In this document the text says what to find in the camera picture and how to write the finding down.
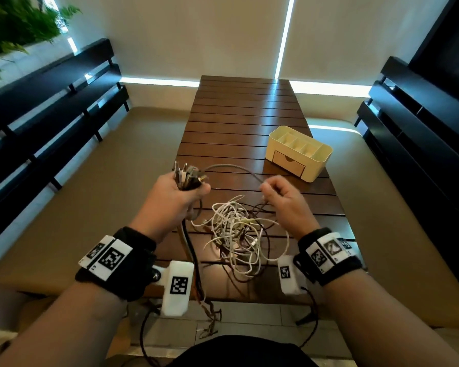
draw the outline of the desk organizer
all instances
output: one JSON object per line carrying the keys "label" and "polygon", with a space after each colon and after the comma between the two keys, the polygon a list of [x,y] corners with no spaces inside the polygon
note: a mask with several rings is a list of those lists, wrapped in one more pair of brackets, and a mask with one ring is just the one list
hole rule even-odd
{"label": "desk organizer", "polygon": [[270,133],[265,158],[311,183],[324,169],[333,148],[287,126]]}

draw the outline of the foliage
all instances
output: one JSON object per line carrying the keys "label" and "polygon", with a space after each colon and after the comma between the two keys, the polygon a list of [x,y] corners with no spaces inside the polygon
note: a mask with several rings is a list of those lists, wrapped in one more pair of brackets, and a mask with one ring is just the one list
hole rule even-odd
{"label": "foliage", "polygon": [[37,0],[37,7],[31,0],[0,0],[0,55],[16,50],[27,53],[26,45],[52,42],[78,12],[72,5],[56,11],[43,0]]}

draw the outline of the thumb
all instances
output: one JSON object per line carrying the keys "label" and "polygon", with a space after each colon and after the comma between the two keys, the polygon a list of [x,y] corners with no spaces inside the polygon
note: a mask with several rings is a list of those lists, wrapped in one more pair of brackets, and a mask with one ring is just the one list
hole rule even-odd
{"label": "thumb", "polygon": [[275,189],[273,189],[272,186],[267,182],[264,182],[262,185],[260,185],[260,191],[264,195],[265,199],[274,206],[279,202],[279,198],[281,198],[280,194],[277,193],[277,191],[275,191]]}
{"label": "thumb", "polygon": [[200,200],[206,194],[211,191],[211,186],[208,183],[202,183],[199,188],[188,190],[184,192],[184,198],[186,203],[193,203]]}

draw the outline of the planter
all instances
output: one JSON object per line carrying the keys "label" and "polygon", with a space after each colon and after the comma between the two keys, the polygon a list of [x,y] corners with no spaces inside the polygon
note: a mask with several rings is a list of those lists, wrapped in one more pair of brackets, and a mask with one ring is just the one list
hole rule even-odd
{"label": "planter", "polygon": [[65,55],[71,54],[68,36],[61,35],[53,43],[44,41],[26,47],[29,54],[13,51],[0,57],[2,70],[0,87],[5,86],[21,77],[32,73]]}

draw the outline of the wooden table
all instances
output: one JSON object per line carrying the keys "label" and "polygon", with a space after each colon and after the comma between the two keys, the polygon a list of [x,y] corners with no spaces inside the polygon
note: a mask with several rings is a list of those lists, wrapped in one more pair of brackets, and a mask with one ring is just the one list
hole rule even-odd
{"label": "wooden table", "polygon": [[[338,231],[344,238],[355,240],[326,170],[313,182],[306,183],[265,159],[269,134],[278,126],[290,126],[310,135],[311,132],[288,80],[202,76],[189,121],[178,148],[177,161],[203,169],[217,163],[243,166],[268,178],[283,175],[306,198],[322,226]],[[261,201],[259,182],[242,170],[218,168],[207,173],[212,191],[203,200],[202,219],[212,216],[214,203],[226,202],[245,195],[243,202],[255,205]],[[189,226],[196,254],[203,263],[202,283],[208,297],[244,302],[300,303],[306,296],[284,296],[280,289],[276,264],[267,265],[262,276],[249,283],[239,283],[219,261],[213,246],[203,250],[210,234],[196,232]],[[270,258],[279,257],[285,248],[285,233],[280,227],[269,230]],[[298,253],[292,239],[288,253]],[[159,245],[156,255],[165,265],[169,260],[186,260],[178,234],[171,233]],[[147,296],[160,296],[161,289],[148,287]]]}

